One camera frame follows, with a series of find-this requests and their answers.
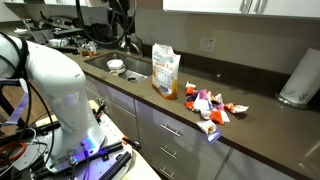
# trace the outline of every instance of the gray countertop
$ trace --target gray countertop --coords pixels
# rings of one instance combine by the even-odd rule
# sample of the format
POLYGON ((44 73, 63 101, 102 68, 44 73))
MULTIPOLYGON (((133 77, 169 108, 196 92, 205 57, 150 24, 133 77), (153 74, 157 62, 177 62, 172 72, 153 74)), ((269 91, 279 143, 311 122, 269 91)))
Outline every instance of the gray countertop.
MULTIPOLYGON (((99 55, 110 52, 112 51, 98 49, 99 55)), ((77 62, 86 75, 197 130, 199 128, 195 122, 201 121, 199 114, 188 111, 183 105, 186 99, 184 88, 187 81, 196 84, 198 89, 208 89, 214 94, 221 93, 224 102, 249 105, 250 108, 245 114, 241 116, 228 114, 231 122, 218 125, 223 133, 219 141, 294 178, 320 179, 319 111, 286 107, 272 97, 207 79, 205 77, 210 74, 184 66, 180 67, 178 74, 178 99, 166 100, 152 88, 151 77, 141 83, 130 83, 84 63, 85 59, 81 55, 66 55, 77 62)))

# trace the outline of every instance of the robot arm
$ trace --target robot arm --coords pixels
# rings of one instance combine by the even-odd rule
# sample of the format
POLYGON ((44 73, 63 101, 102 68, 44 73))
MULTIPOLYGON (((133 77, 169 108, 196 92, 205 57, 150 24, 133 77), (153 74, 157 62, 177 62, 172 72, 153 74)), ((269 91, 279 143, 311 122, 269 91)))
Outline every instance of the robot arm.
MULTIPOLYGON (((19 48, 20 39, 10 37, 19 48)), ((85 92, 85 75, 71 59, 54 49, 27 42, 29 56, 25 68, 40 94, 50 105, 61 127, 55 131, 54 146, 46 164, 53 173, 69 167, 68 154, 72 151, 82 161, 84 149, 91 155, 98 153, 105 135, 95 120, 85 92)), ((0 54, 15 67, 19 57, 13 45, 0 35, 0 54)), ((14 70, 0 58, 0 78, 9 78, 14 70)))

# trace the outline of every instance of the electrical outlet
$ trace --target electrical outlet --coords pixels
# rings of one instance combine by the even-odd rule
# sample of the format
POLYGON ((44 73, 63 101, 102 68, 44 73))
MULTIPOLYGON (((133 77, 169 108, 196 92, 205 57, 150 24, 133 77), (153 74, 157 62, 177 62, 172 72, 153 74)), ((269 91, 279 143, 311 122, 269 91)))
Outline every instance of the electrical outlet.
POLYGON ((200 40, 200 51, 213 53, 216 46, 216 38, 212 37, 201 37, 200 40))

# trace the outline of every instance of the cabinet drawer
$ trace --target cabinet drawer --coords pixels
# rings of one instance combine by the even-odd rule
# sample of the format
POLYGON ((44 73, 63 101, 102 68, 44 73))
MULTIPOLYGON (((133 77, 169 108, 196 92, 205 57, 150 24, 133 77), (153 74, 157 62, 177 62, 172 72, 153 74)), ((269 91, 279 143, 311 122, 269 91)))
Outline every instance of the cabinet drawer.
POLYGON ((221 143, 210 144, 204 133, 199 132, 141 102, 135 101, 139 131, 148 136, 166 136, 166 139, 188 145, 193 152, 199 151, 214 160, 223 162, 230 147, 221 143))
POLYGON ((161 155, 156 154, 147 146, 143 146, 144 159, 158 172, 167 177, 169 180, 192 180, 186 173, 166 161, 161 155))
POLYGON ((111 102, 117 104, 118 106, 129 111, 130 113, 136 114, 134 109, 133 98, 89 76, 86 76, 86 79, 86 87, 88 87, 94 92, 97 92, 99 95, 109 99, 111 102))
POLYGON ((182 142, 174 142, 167 136, 150 134, 148 130, 140 128, 140 142, 142 148, 151 150, 154 154, 160 155, 173 167, 178 167, 191 179, 211 180, 219 171, 222 161, 211 159, 199 151, 182 142))
MULTIPOLYGON (((89 100, 94 100, 97 104, 99 104, 97 102, 97 98, 101 98, 99 94, 93 92, 89 88, 86 88, 86 92, 89 100)), ((103 99, 107 105, 106 113, 110 115, 110 118, 114 124, 117 125, 124 135, 128 136, 132 140, 139 141, 136 116, 114 104, 113 102, 105 98, 103 99)))

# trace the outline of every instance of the wall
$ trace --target wall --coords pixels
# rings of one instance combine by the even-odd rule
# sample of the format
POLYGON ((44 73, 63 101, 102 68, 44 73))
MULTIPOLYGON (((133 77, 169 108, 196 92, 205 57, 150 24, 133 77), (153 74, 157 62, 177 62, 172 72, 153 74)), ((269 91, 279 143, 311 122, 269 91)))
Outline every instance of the wall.
POLYGON ((18 21, 27 14, 23 5, 12 5, 0 2, 0 22, 18 21))
MULTIPOLYGON (((76 17, 74 7, 26 7, 35 19, 39 10, 48 16, 76 17)), ((105 21, 103 8, 83 8, 83 14, 87 22, 105 21)), ((320 45, 320 20, 167 13, 162 0, 138 0, 136 30, 145 44, 167 44, 175 50, 286 74, 294 71, 309 47, 320 45), (199 51, 201 36, 217 38, 214 54, 199 51)))

